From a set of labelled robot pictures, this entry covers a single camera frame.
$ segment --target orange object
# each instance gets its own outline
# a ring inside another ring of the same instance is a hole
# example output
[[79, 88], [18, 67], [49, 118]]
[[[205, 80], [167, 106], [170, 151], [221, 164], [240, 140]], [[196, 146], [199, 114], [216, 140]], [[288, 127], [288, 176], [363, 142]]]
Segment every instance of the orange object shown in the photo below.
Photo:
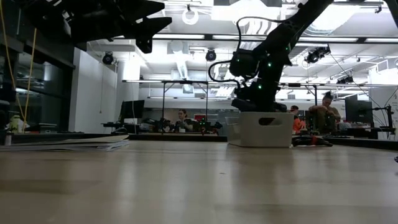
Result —
[[293, 121], [293, 131], [296, 133], [299, 133], [301, 129], [304, 128], [304, 122], [301, 121], [300, 119], [296, 118]]

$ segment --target yellow cable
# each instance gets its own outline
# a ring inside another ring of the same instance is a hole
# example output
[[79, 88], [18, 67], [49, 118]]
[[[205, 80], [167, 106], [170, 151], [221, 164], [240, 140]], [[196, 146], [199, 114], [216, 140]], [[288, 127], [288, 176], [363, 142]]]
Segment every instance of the yellow cable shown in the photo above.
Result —
[[[17, 87], [16, 87], [16, 84], [15, 84], [14, 75], [12, 74], [12, 66], [11, 66], [11, 61], [10, 61], [10, 55], [9, 55], [9, 52], [8, 52], [8, 41], [7, 41], [7, 35], [6, 35], [6, 25], [5, 25], [5, 22], [4, 22], [4, 15], [2, 13], [2, 0], [0, 0], [0, 15], [1, 15], [2, 33], [3, 33], [3, 36], [4, 36], [4, 44], [6, 46], [6, 55], [7, 55], [8, 67], [10, 69], [12, 87], [16, 91]], [[22, 116], [22, 118], [25, 119], [24, 113], [22, 111], [22, 106], [21, 106], [21, 103], [19, 101], [18, 94], [16, 94], [16, 98], [17, 98], [17, 104], [19, 106], [19, 110], [21, 111], [21, 116]]]
[[26, 103], [25, 103], [24, 125], [22, 126], [23, 133], [25, 133], [27, 106], [29, 105], [30, 78], [32, 78], [32, 72], [33, 72], [33, 58], [35, 57], [36, 33], [37, 33], [37, 29], [35, 28], [35, 33], [33, 35], [32, 60], [30, 61], [29, 79], [27, 81], [27, 96], [26, 96]]

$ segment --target white pillar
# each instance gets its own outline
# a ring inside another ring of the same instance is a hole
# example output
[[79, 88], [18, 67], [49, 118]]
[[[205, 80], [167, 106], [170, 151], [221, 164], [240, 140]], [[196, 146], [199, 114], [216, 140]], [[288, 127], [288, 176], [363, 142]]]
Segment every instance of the white pillar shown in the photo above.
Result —
[[140, 64], [136, 59], [118, 63], [118, 83], [116, 89], [115, 120], [119, 119], [123, 101], [138, 100], [139, 83], [127, 83], [122, 80], [139, 80]]

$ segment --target robotic arm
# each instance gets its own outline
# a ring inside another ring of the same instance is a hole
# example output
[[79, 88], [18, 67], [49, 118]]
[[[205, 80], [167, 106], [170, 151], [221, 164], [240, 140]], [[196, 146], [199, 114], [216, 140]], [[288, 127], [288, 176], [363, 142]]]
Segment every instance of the robotic arm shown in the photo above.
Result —
[[[384, 0], [398, 26], [398, 1]], [[235, 89], [232, 106], [240, 111], [286, 111], [286, 106], [275, 102], [284, 66], [291, 66], [289, 53], [305, 29], [333, 0], [308, 0], [298, 5], [298, 12], [279, 24], [254, 50], [238, 49], [233, 53], [229, 71], [246, 81], [257, 76], [250, 86]]]

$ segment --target table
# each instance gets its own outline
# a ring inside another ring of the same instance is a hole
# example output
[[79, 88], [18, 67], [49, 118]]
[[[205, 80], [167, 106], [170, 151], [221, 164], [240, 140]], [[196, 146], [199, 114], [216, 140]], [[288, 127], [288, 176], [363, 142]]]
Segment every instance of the table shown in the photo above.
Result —
[[0, 154], [1, 223], [395, 223], [398, 165], [357, 147], [133, 141]]
[[159, 135], [164, 135], [164, 136], [213, 136], [217, 137], [217, 134], [211, 133], [211, 134], [202, 134], [202, 133], [139, 133], [141, 135], [151, 135], [151, 136], [159, 136]]

